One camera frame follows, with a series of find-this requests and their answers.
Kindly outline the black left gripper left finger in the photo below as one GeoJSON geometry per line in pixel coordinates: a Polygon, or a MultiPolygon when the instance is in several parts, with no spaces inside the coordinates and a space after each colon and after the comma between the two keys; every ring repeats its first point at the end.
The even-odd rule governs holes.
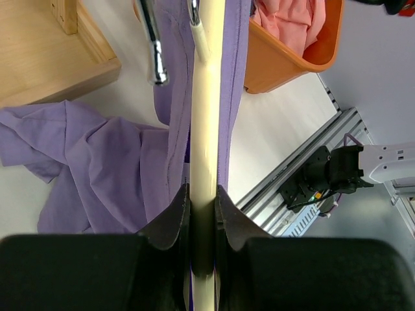
{"type": "Polygon", "coordinates": [[[13,235],[1,240],[2,310],[185,310],[186,185],[137,233],[13,235]]]}

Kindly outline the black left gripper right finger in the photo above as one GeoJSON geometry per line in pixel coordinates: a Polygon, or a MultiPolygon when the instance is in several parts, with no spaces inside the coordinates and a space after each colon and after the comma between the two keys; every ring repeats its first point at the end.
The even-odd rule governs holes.
{"type": "Polygon", "coordinates": [[[413,310],[414,279],[378,240],[275,238],[219,187],[215,199],[219,310],[413,310]]]}

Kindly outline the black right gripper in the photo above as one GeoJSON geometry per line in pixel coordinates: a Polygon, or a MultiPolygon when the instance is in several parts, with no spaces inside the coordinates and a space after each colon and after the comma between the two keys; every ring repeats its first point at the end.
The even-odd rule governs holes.
{"type": "Polygon", "coordinates": [[[413,16],[414,0],[354,0],[371,6],[383,6],[390,16],[413,16]]]}

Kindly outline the pink t shirt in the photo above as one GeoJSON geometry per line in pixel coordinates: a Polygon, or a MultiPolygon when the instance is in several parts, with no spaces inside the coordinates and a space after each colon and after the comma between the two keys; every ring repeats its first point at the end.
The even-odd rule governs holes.
{"type": "Polygon", "coordinates": [[[326,21],[322,0],[254,1],[252,19],[297,55],[317,41],[326,21]]]}

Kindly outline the purple t shirt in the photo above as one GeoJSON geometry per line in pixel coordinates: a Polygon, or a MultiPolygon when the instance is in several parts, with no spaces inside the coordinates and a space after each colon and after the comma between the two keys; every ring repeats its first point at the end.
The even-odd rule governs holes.
{"type": "Polygon", "coordinates": [[[105,117],[64,100],[1,110],[1,164],[24,166],[53,183],[39,233],[135,233],[170,204],[189,163],[194,42],[185,1],[156,1],[170,81],[147,91],[137,69],[130,86],[104,95],[116,106],[125,95],[138,110],[148,98],[160,127],[129,116],[105,117]]]}

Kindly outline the cream hanger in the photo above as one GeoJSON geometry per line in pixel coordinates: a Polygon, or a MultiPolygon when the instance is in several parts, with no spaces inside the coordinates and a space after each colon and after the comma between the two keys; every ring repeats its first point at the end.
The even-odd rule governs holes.
{"type": "Polygon", "coordinates": [[[215,198],[225,1],[188,1],[195,43],[191,97],[190,180],[142,232],[176,260],[179,310],[215,310],[215,198]]]}

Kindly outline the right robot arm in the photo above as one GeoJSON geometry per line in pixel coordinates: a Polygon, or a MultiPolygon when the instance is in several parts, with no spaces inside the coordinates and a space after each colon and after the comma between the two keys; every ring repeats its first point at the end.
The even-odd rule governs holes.
{"type": "Polygon", "coordinates": [[[328,150],[319,147],[279,188],[287,209],[324,201],[335,194],[353,194],[359,188],[414,177],[414,143],[363,145],[356,142],[328,150]]]}

